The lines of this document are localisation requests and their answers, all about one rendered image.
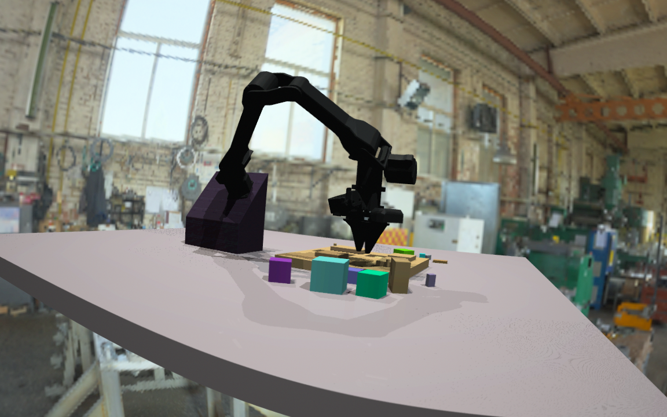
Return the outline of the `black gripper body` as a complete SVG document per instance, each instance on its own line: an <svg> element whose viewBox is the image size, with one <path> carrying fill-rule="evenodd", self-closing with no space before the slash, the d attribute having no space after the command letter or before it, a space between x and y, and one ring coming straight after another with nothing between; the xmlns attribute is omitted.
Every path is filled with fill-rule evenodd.
<svg viewBox="0 0 667 417"><path fill-rule="evenodd" d="M357 190L361 186L364 190L367 208L366 210L359 210L359 207L339 214L334 212L335 216L345 216L345 219L363 221L364 217L369 217L368 222L374 224L403 224L404 214L401 210L384 208L380 205L381 192L386 191L386 187L382 187L382 182L356 180L356 184L352 185L352 189ZM371 212L369 212L371 211Z"/></svg>

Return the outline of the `brown rectangular block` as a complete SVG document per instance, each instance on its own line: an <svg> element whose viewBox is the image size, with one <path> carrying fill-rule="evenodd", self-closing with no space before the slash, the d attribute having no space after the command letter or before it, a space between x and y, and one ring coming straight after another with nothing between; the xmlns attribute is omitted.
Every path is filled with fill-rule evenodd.
<svg viewBox="0 0 667 417"><path fill-rule="evenodd" d="M411 271L411 263L406 258L391 258L389 274L389 289L392 294L408 293L408 283Z"/></svg>

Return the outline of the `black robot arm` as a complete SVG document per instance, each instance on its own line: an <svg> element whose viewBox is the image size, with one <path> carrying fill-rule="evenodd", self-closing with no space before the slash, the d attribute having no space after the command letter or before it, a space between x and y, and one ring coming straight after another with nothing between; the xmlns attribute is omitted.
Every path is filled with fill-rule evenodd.
<svg viewBox="0 0 667 417"><path fill-rule="evenodd" d="M343 148L350 154L349 159L358 161L356 180L382 182L384 170L384 177L389 183L416 183L417 161L413 154L392 154L391 144L382 138L378 129L368 122L350 117L313 87L307 78L263 71L244 88L243 114L215 177L228 190L228 200L248 198L254 182L244 168L254 152L248 148L252 133L264 106L283 102L296 102L339 137ZM378 147L381 149L378 158L375 158ZM328 199L328 203L331 214L342 214L357 207L359 210L367 209L361 186L353 191L346 188L346 193Z"/></svg>

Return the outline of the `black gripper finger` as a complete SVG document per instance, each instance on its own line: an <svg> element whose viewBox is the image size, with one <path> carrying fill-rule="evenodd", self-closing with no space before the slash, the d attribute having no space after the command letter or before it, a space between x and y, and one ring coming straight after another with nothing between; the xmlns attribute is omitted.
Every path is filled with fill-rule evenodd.
<svg viewBox="0 0 667 417"><path fill-rule="evenodd" d="M361 222L365 229L365 253L369 254L382 232L386 230L386 227L390 224L374 224L373 222L364 221Z"/></svg>
<svg viewBox="0 0 667 417"><path fill-rule="evenodd" d="M362 222L345 218L343 220L350 225L350 229L354 235L354 242L357 251L362 251L363 245L365 243L365 229L362 225Z"/></svg>

